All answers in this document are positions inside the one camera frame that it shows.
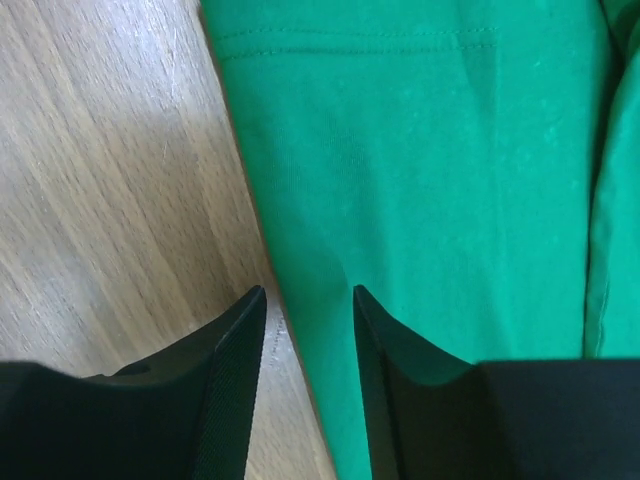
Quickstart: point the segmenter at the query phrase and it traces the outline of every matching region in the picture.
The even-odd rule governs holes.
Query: green shirt
[[[341,479],[356,284],[471,362],[640,351],[640,2],[603,3],[204,1]]]

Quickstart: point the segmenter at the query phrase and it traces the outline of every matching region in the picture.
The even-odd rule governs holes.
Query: fabric seam
[[[349,50],[344,48],[278,48],[272,50],[256,50],[247,51],[234,55],[221,56],[220,61],[228,60],[240,60],[251,57],[265,57],[274,55],[287,55],[287,54],[301,54],[301,55],[403,55],[403,54],[424,54],[424,53],[440,53],[440,52],[453,52],[460,50],[482,49],[482,48],[496,48],[497,45],[493,43],[477,43],[471,45],[462,45],[445,48],[404,48],[404,49],[362,49],[362,50]]]
[[[411,38],[411,37],[428,37],[434,35],[460,35],[465,33],[482,33],[495,32],[496,27],[470,28],[466,30],[437,30],[433,32],[340,32],[327,30],[314,30],[303,28],[256,28],[251,30],[242,30],[238,32],[227,33],[218,37],[213,37],[214,41],[227,40],[230,38],[244,37],[247,35],[255,35],[260,33],[300,33],[309,35],[327,35],[327,36],[350,36],[350,37],[382,37],[382,38]]]

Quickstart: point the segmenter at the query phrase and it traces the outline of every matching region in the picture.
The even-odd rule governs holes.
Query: light wood surface
[[[247,478],[335,478],[196,0],[0,0],[0,358],[110,374],[270,292]]]

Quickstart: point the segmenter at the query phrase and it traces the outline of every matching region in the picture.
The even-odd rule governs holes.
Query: black object
[[[354,309],[374,480],[640,479],[640,361],[470,365]]]
[[[0,363],[0,478],[242,480],[265,318],[254,287],[112,377]]]

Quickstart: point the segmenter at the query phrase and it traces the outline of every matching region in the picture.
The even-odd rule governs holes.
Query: green garment
[[[356,284],[470,362],[638,351],[631,3],[205,1],[341,479],[371,478]]]
[[[640,354],[640,0],[603,0],[625,70],[610,107],[591,220],[587,356]]]

